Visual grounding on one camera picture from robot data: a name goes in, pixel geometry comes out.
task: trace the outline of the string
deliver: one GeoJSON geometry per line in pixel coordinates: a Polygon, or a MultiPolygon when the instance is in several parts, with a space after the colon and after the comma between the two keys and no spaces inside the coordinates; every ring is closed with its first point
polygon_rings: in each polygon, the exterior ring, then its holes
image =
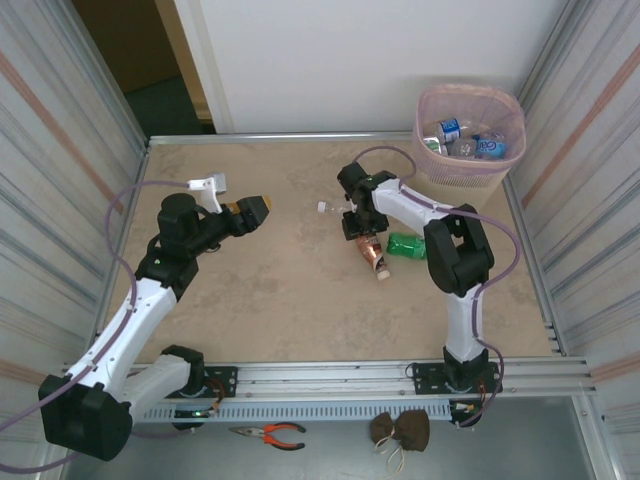
{"type": "MultiPolygon", "coordinates": [[[[389,447],[387,446],[387,448],[385,448],[383,451],[379,452],[378,448],[385,444],[388,440],[392,440],[393,439],[393,435],[396,433],[396,428],[392,427],[391,428],[391,433],[384,438],[381,438],[380,440],[378,440],[378,442],[376,443],[376,446],[373,447],[373,451],[376,452],[378,455],[384,455],[385,453],[387,453],[389,451],[389,447]]],[[[398,445],[398,448],[396,448],[393,453],[391,455],[389,455],[389,458],[387,458],[387,472],[389,473],[390,476],[385,477],[383,480],[391,480],[392,478],[397,477],[398,475],[400,475],[402,473],[402,471],[404,470],[404,465],[405,465],[405,457],[406,452],[405,449],[402,448],[402,445],[398,445]],[[396,456],[396,454],[400,452],[400,462],[398,463],[398,465],[396,466],[395,471],[391,469],[391,460],[393,459],[393,457],[396,456]]]]}

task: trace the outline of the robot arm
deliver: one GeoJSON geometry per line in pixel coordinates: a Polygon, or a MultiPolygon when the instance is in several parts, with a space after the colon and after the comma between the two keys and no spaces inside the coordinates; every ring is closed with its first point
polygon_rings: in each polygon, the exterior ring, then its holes
{"type": "Polygon", "coordinates": [[[257,229],[270,205],[266,197],[220,204],[216,193],[226,189],[222,174],[192,180],[189,185],[191,190],[203,192],[207,208],[197,205],[186,193],[163,200],[158,214],[160,233],[149,243],[135,272],[135,307],[106,355],[94,363],[97,352],[126,320],[131,290],[102,335],[67,375],[49,375],[40,386],[38,396],[43,399],[87,366],[92,367],[77,384],[42,407],[45,436],[50,443],[111,460],[126,444],[132,426],[154,404],[174,391],[189,394],[202,388],[202,354],[183,347],[165,349],[152,366],[128,375],[144,344],[198,272],[197,257],[217,250],[230,236],[240,237],[257,229]]]}
{"type": "MultiPolygon", "coordinates": [[[[425,238],[429,273],[447,295],[449,329],[444,347],[449,381],[460,389],[488,364],[488,352],[475,339],[472,330],[473,297],[489,278],[494,258],[479,221],[448,210],[453,209],[402,186],[393,174],[382,171],[368,175],[353,163],[338,175],[355,212],[343,216],[347,240],[388,228],[386,215],[407,225],[425,238]]],[[[456,210],[474,212],[463,205],[456,210]]],[[[478,299],[476,325],[482,335],[482,296],[478,299]]]]}

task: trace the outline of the metal wall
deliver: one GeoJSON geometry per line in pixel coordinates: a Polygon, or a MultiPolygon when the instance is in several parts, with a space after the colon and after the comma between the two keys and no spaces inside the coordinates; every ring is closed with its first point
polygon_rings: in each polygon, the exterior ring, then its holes
{"type": "Polygon", "coordinates": [[[586,356],[603,423],[637,478],[640,3],[577,3],[580,15],[523,101],[528,151],[511,181],[560,339],[586,356]]]}
{"type": "MultiPolygon", "coordinates": [[[[0,2],[0,422],[86,348],[112,266],[102,216],[145,153],[82,29],[63,0],[0,2]]],[[[41,464],[42,438],[27,418],[0,434],[0,462],[41,464]]]]}

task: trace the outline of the beige floor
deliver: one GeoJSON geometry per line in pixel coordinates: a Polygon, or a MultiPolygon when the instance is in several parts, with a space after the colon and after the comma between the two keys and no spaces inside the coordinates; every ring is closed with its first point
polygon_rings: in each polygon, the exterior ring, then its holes
{"type": "MultiPolygon", "coordinates": [[[[200,272],[176,309],[156,329],[141,362],[176,343],[202,351],[209,362],[382,360],[439,358],[447,334],[444,295],[426,264],[390,257],[392,278],[378,282],[354,242],[342,236],[340,217],[316,211],[319,200],[341,197],[340,168],[367,142],[157,146],[145,178],[187,181],[211,171],[227,175],[222,201],[269,195],[267,221],[256,232],[226,240],[199,259],[200,272]]],[[[408,143],[398,146],[409,148],[408,143]]],[[[391,152],[362,161],[398,174],[408,167],[391,152]]],[[[143,189],[126,245],[135,266],[157,233],[156,215],[170,188],[143,189]]],[[[482,213],[512,225],[504,193],[497,191],[482,213]]],[[[392,222],[391,231],[404,230],[392,222]]],[[[496,266],[512,259],[513,247],[487,227],[496,266]]],[[[380,235],[386,244],[386,234],[380,235]]],[[[128,285],[117,280],[111,314],[128,285]]],[[[550,355],[524,261],[507,280],[489,289],[485,338],[507,356],[550,355]]]]}

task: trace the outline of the bracket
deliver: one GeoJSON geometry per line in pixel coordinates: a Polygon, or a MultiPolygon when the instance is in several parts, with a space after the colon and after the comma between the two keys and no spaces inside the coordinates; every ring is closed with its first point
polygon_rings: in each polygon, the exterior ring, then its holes
{"type": "Polygon", "coordinates": [[[446,374],[445,364],[438,363],[413,363],[412,379],[416,395],[442,395],[442,394],[481,394],[481,383],[484,383],[487,393],[491,393],[496,388],[498,381],[498,364],[489,362],[487,368],[476,377],[476,382],[469,384],[466,388],[454,388],[446,374]]]}
{"type": "Polygon", "coordinates": [[[238,367],[204,367],[204,386],[193,395],[186,395],[181,392],[173,392],[167,398],[218,398],[217,391],[207,385],[207,379],[215,379],[224,387],[224,397],[233,398],[236,396],[238,386],[238,367]]]}

